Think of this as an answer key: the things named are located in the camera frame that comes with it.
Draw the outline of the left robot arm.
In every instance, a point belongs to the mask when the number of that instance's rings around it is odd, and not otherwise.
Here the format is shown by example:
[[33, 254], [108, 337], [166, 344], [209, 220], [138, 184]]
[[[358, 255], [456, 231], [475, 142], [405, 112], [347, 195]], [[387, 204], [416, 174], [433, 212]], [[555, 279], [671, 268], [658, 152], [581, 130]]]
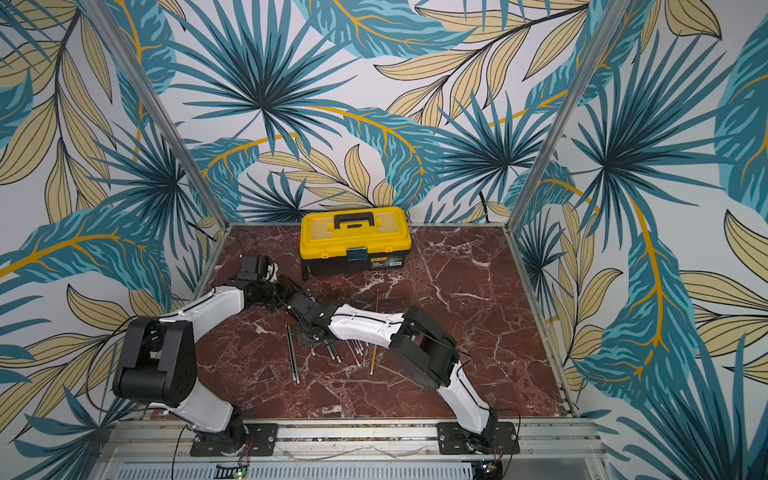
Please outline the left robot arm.
[[196, 343], [220, 323], [252, 306], [273, 311], [288, 303], [300, 287], [280, 275], [274, 280], [235, 280], [160, 317], [129, 323], [117, 363], [115, 396], [164, 409], [184, 420], [202, 439], [246, 442], [242, 414], [199, 380]]

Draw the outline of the yellow black toolbox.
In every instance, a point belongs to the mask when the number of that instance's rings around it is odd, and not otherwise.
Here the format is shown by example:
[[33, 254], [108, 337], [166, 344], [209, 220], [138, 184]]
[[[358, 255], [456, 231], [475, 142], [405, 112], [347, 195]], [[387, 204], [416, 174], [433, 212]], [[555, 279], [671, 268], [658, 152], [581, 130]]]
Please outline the yellow black toolbox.
[[411, 248], [399, 207], [312, 213], [301, 221], [302, 279], [401, 268]]

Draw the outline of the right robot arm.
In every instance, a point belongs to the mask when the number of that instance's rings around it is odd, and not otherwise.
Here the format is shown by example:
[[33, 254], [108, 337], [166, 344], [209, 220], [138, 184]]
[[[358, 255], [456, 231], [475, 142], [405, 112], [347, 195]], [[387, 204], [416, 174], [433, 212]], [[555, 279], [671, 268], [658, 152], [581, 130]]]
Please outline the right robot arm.
[[475, 450], [491, 446], [497, 412], [467, 377], [456, 340], [424, 310], [411, 307], [404, 313], [377, 313], [339, 302], [323, 304], [299, 292], [287, 311], [313, 341], [355, 340], [389, 350], [415, 383], [438, 392], [468, 445]]

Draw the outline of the yellow pencil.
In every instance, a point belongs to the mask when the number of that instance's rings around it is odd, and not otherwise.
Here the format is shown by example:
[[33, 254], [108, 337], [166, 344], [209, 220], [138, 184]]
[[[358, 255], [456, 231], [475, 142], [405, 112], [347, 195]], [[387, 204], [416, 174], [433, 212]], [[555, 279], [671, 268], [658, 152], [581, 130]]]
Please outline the yellow pencil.
[[372, 376], [374, 374], [377, 356], [378, 356], [378, 345], [374, 345], [372, 349], [372, 354], [371, 354], [369, 376]]

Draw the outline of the green pencil with eraser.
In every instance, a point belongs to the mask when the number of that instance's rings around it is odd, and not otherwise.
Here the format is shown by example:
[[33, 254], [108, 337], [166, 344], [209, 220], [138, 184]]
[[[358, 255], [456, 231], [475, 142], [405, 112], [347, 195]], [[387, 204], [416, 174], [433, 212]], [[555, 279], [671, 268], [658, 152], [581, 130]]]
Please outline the green pencil with eraser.
[[339, 358], [337, 356], [337, 353], [336, 353], [334, 345], [330, 344], [330, 343], [326, 344], [326, 348], [328, 350], [328, 353], [329, 353], [329, 356], [330, 356], [331, 360], [334, 361], [334, 362], [339, 362]]

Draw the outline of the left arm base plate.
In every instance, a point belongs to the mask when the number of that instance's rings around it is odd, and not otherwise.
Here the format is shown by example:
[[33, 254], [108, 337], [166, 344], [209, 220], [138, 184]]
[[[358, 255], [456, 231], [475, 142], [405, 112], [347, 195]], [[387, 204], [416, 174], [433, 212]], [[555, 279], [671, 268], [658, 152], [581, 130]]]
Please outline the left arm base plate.
[[269, 457], [277, 440], [276, 423], [245, 423], [218, 433], [196, 432], [191, 457]]

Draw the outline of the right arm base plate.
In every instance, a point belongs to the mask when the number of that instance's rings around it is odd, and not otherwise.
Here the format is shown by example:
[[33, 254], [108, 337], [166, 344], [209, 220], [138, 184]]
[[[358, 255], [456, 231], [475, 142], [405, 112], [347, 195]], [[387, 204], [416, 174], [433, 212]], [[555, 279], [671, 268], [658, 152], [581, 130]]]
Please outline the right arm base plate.
[[520, 453], [517, 429], [511, 422], [496, 422], [481, 434], [469, 432], [456, 422], [440, 422], [436, 428], [441, 455]]

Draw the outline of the dark blue capped pencil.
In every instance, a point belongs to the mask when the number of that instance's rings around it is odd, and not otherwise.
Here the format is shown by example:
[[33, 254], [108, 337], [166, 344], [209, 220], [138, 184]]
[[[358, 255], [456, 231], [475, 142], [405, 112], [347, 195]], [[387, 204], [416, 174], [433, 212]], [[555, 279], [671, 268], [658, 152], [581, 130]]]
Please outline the dark blue capped pencil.
[[332, 357], [332, 359], [334, 361], [336, 361], [337, 363], [341, 363], [342, 360], [341, 360], [341, 357], [339, 356], [339, 353], [338, 353], [338, 351], [337, 351], [337, 349], [335, 347], [335, 344], [334, 343], [330, 343], [330, 344], [327, 345], [327, 348], [328, 348], [328, 351], [329, 351], [329, 355]]

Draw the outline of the aluminium front rail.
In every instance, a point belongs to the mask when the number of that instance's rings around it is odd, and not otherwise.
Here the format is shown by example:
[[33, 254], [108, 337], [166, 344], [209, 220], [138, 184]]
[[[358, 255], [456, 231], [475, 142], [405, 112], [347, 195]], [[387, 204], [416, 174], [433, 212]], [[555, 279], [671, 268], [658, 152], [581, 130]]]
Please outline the aluminium front rail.
[[[438, 420], [277, 420], [250, 424], [242, 459], [254, 461], [323, 460], [480, 460], [584, 459], [608, 457], [596, 424], [581, 418], [534, 417], [508, 420], [501, 442], [484, 455], [461, 451], [457, 441], [438, 430]], [[124, 421], [112, 431], [99, 461], [191, 459], [192, 432], [178, 421]]]

